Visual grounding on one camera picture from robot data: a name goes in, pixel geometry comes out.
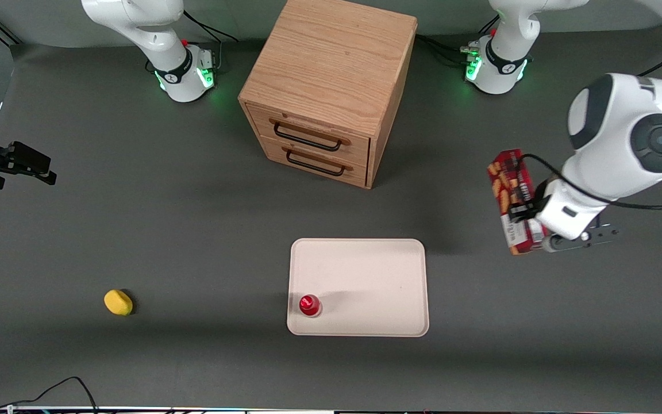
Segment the black drawer handle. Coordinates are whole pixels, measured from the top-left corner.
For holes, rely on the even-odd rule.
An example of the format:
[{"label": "black drawer handle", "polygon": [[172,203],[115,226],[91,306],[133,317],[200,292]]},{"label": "black drawer handle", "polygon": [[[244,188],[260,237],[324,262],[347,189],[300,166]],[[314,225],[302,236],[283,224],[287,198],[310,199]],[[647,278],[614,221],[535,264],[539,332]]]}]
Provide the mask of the black drawer handle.
[{"label": "black drawer handle", "polygon": [[300,167],[305,167],[305,168],[310,168],[311,170],[318,171],[319,173],[324,173],[328,174],[334,177],[340,177],[344,173],[344,166],[341,166],[340,171],[331,171],[331,170],[326,170],[326,168],[321,168],[321,167],[316,167],[315,165],[310,165],[310,163],[305,163],[305,162],[299,162],[298,160],[294,160],[290,158],[290,155],[292,154],[292,151],[289,149],[286,149],[287,154],[286,154],[286,159],[287,162],[289,163],[294,163],[295,165],[300,165]]},{"label": "black drawer handle", "polygon": [[333,147],[329,147],[328,145],[323,145],[323,144],[318,144],[317,142],[308,141],[308,139],[303,139],[300,138],[299,136],[290,135],[288,133],[281,133],[281,131],[278,131],[278,128],[280,128],[280,123],[276,122],[274,131],[275,134],[281,138],[289,139],[291,141],[296,141],[301,144],[310,145],[311,147],[315,147],[320,150],[329,151],[329,152],[338,151],[338,149],[341,148],[341,139],[336,141],[336,145],[334,145]]}]

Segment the gray backdrop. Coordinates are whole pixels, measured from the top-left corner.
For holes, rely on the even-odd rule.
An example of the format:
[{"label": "gray backdrop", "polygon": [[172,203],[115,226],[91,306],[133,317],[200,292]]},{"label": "gray backdrop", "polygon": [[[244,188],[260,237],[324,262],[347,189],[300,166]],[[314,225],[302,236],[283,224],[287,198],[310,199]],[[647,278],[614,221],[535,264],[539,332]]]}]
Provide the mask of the gray backdrop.
[{"label": "gray backdrop", "polygon": [[[477,31],[494,12],[486,0],[355,0],[418,18],[422,34]],[[185,0],[186,10],[210,26],[240,39],[264,39],[284,0]],[[58,47],[127,45],[129,40],[99,26],[86,16],[80,0],[0,0],[0,19],[32,44]],[[541,16],[545,32],[638,29],[660,19],[631,0],[592,0],[585,7],[552,11]],[[210,39],[186,18],[174,24],[189,40]]]}]

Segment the wooden cabinet top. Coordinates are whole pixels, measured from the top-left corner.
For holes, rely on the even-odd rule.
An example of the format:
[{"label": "wooden cabinet top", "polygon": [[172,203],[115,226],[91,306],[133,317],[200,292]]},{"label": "wooden cabinet top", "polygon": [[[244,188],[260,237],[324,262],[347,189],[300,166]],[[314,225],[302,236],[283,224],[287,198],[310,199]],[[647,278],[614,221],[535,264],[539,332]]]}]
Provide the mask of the wooden cabinet top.
[{"label": "wooden cabinet top", "polygon": [[342,0],[287,0],[239,99],[374,137],[417,25]]}]

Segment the green led light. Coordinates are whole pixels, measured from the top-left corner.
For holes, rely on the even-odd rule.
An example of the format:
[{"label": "green led light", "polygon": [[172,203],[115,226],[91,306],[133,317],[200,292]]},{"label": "green led light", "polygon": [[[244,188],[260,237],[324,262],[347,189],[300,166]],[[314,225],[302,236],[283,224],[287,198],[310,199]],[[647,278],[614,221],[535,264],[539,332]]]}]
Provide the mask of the green led light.
[{"label": "green led light", "polygon": [[157,74],[157,71],[155,71],[155,78],[157,78],[157,81],[160,82],[160,89],[165,91],[165,85],[163,85],[163,80],[160,79],[160,75]]},{"label": "green led light", "polygon": [[213,71],[209,69],[195,68],[195,72],[198,73],[198,76],[206,89],[213,86]]},{"label": "green led light", "polygon": [[522,79],[523,73],[525,73],[525,66],[528,65],[528,59],[525,59],[525,62],[522,63],[522,68],[520,68],[520,74],[517,75],[518,81]]},{"label": "green led light", "polygon": [[469,79],[470,81],[476,79],[476,74],[479,73],[479,68],[481,68],[481,66],[482,66],[482,58],[477,57],[469,64],[469,67],[467,68],[467,79]]}]

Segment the wooden drawer cabinet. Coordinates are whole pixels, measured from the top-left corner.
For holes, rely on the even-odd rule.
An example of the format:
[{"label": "wooden drawer cabinet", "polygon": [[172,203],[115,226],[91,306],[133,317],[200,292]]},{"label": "wooden drawer cabinet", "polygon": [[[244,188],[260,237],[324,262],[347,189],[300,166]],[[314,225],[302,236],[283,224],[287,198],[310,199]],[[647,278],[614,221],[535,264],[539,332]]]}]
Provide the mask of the wooden drawer cabinet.
[{"label": "wooden drawer cabinet", "polygon": [[267,158],[371,188],[416,27],[342,0],[287,0],[239,94]]}]

